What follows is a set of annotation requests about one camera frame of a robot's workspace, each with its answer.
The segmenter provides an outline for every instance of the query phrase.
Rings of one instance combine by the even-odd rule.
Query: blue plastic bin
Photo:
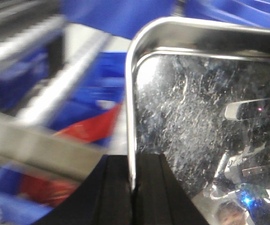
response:
[[[263,0],[188,0],[191,18],[270,28],[270,2]]]
[[[148,22],[169,16],[174,0],[61,0],[70,22],[132,39]]]
[[[49,73],[48,53],[40,48],[0,74],[0,111],[15,106],[39,80]]]
[[[2,222],[29,225],[49,213],[52,208],[17,197],[22,174],[11,165],[0,168],[0,217]]]
[[[59,131],[107,112],[109,108],[100,104],[101,101],[107,101],[110,105],[121,103],[124,98],[125,57],[125,52],[100,53],[49,128]],[[110,137],[106,137],[94,143],[106,147],[109,142]]]

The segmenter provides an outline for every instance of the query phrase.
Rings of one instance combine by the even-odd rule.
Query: metal rail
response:
[[[53,15],[0,43],[0,72],[63,32],[66,20]]]
[[[49,85],[18,112],[16,117],[19,123],[27,126],[47,125],[110,38],[110,34],[97,31],[63,70],[50,80]]]
[[[42,127],[21,127],[0,113],[0,165],[12,162],[81,181],[105,154],[101,148],[51,134]]]

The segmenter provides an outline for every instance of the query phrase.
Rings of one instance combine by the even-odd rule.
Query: blue container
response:
[[[48,75],[48,53],[40,48],[0,74],[0,111],[15,106],[41,79]]]
[[[61,0],[62,13],[73,23],[132,39],[148,22],[169,16],[174,0]]]
[[[102,52],[49,125],[59,131],[107,112],[124,98],[125,52]],[[106,147],[110,137],[94,143]]]
[[[270,28],[270,2],[263,0],[188,0],[187,17]]]
[[[0,217],[2,222],[30,225],[52,208],[17,197],[22,174],[11,165],[0,168]]]

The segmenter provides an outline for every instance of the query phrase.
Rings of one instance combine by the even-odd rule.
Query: blue light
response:
[[[243,198],[243,202],[247,205],[250,206],[250,204],[252,203],[252,199],[248,198],[248,197],[244,197]]]

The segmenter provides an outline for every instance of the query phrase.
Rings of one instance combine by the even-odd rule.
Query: scratched metal surface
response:
[[[270,98],[270,62],[153,54],[136,74],[138,152],[163,152],[191,196],[212,182],[225,149],[242,150],[231,102]]]

